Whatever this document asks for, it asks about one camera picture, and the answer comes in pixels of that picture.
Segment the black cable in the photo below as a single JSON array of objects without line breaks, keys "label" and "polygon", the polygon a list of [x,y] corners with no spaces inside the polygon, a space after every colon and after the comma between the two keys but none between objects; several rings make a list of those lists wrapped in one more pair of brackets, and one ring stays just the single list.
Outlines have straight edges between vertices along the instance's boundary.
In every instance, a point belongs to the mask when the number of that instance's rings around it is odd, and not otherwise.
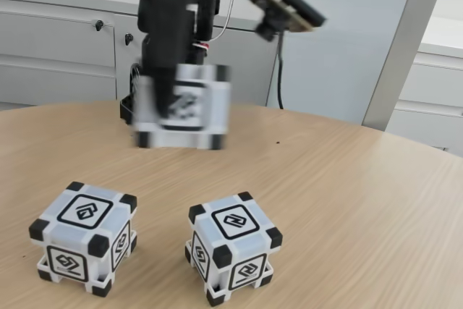
[{"label": "black cable", "polygon": [[281,100],[281,79],[283,76],[283,56],[282,56],[282,51],[283,51],[283,37],[284,37],[284,32],[280,33],[279,36],[279,42],[278,42],[278,104],[280,106],[281,110],[284,110],[283,107],[283,101]]}]

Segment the wooden table top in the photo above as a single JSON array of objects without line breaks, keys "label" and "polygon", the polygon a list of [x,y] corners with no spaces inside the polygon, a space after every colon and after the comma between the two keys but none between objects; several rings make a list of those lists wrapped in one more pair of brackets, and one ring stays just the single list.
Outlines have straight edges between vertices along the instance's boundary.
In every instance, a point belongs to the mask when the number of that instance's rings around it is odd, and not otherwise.
[{"label": "wooden table top", "polygon": [[[188,209],[250,191],[284,235],[273,281],[225,308],[463,308],[463,160],[343,122],[234,107],[225,151],[132,146],[116,102],[0,112],[0,307],[209,308]],[[38,278],[27,228],[71,182],[136,195],[105,299]]]}]

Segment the drawer handle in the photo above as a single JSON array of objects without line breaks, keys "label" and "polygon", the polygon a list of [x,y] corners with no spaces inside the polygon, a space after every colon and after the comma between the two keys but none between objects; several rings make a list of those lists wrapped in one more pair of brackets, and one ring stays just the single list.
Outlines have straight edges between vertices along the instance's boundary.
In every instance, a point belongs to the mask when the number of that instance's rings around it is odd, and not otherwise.
[{"label": "drawer handle", "polygon": [[130,45],[130,43],[133,41],[133,35],[128,33],[125,35],[125,46]]},{"label": "drawer handle", "polygon": [[96,21],[95,27],[96,27],[96,31],[99,32],[101,28],[104,27],[104,22],[102,20]]}]

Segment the cube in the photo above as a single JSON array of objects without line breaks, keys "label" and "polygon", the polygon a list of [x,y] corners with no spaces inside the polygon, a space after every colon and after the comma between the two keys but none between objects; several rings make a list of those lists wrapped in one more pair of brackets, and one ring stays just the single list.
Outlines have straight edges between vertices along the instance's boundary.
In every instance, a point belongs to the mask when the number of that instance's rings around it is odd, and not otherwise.
[{"label": "cube", "polygon": [[132,121],[138,147],[224,147],[231,93],[227,67],[180,64],[168,118],[158,115],[152,89],[151,77],[141,75]]},{"label": "cube", "polygon": [[32,242],[43,247],[39,277],[68,278],[106,297],[114,273],[137,244],[132,218],[137,198],[73,182],[29,227]]},{"label": "cube", "polygon": [[190,208],[192,239],[185,256],[204,281],[211,306],[247,286],[267,285],[273,276],[268,261],[280,250],[283,235],[248,192]]}]

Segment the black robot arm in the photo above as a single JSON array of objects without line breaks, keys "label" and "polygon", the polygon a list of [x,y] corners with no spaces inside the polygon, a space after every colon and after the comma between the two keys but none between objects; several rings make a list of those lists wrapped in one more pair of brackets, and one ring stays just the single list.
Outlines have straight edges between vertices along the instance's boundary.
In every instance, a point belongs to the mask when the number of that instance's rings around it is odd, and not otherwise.
[{"label": "black robot arm", "polygon": [[[310,31],[325,21],[303,0],[251,1],[264,11],[256,33],[267,41],[282,31]],[[198,4],[197,18],[187,10],[189,4]],[[178,64],[187,61],[192,39],[211,39],[215,13],[216,0],[140,0],[138,26],[148,34],[141,73],[153,78],[154,100],[162,117],[167,117],[172,101]]]}]

